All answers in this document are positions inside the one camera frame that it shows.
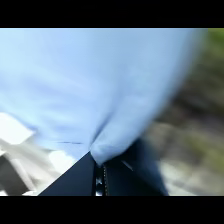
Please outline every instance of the blue fabric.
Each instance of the blue fabric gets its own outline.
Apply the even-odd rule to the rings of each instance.
[[[0,29],[0,110],[36,142],[98,164],[124,152],[170,98],[196,29]]]

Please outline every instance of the light blue shirt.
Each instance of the light blue shirt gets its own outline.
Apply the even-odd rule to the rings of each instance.
[[[0,29],[0,109],[36,142],[98,164],[124,152],[183,79],[196,29]]]

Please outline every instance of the person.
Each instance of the person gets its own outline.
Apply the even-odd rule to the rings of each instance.
[[[172,98],[200,29],[0,29],[0,111],[37,145],[98,165],[121,155]]]

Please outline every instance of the zipper teeth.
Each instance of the zipper teeth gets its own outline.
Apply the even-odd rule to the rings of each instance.
[[[105,186],[105,196],[108,196],[108,189],[107,189],[107,181],[106,181],[106,167],[103,167],[103,176],[104,176],[104,186]]]

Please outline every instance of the blurred background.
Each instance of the blurred background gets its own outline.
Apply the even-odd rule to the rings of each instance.
[[[184,85],[144,134],[170,195],[224,195],[224,29],[209,29],[202,45]],[[0,145],[1,195],[38,195],[75,163],[32,137]]]

